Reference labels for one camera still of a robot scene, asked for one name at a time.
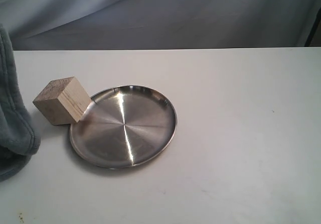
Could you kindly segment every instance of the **gray towel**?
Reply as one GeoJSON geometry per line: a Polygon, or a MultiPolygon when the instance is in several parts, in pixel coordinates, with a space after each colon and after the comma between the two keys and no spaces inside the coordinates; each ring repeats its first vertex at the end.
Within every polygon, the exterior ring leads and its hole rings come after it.
{"type": "Polygon", "coordinates": [[[0,24],[0,181],[19,172],[39,144],[20,95],[11,42],[0,24]]]}

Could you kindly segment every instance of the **wooden cube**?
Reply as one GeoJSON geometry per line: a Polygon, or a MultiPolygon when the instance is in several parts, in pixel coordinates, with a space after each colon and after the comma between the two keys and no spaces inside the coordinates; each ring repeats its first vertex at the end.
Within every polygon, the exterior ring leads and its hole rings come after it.
{"type": "Polygon", "coordinates": [[[34,105],[53,125],[77,123],[91,103],[75,77],[53,80],[39,93],[34,105]]]}

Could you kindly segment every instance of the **white tabletop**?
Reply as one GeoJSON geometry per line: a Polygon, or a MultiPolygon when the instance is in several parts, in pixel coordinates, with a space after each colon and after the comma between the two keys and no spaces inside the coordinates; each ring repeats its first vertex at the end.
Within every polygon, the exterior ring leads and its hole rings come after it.
{"type": "Polygon", "coordinates": [[[0,183],[1,223],[320,223],[321,48],[15,52],[38,153],[0,183]],[[32,104],[53,79],[89,94],[137,84],[178,128],[141,167],[108,171],[71,150],[32,104]]]}

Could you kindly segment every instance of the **metal plate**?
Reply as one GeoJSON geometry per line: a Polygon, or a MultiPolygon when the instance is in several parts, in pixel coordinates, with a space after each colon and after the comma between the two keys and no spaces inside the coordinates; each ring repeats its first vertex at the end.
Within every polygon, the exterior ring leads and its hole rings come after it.
{"type": "Polygon", "coordinates": [[[70,142],[83,159],[109,169],[140,165],[172,140],[176,112],[161,93],[141,86],[115,87],[93,96],[70,142]]]}

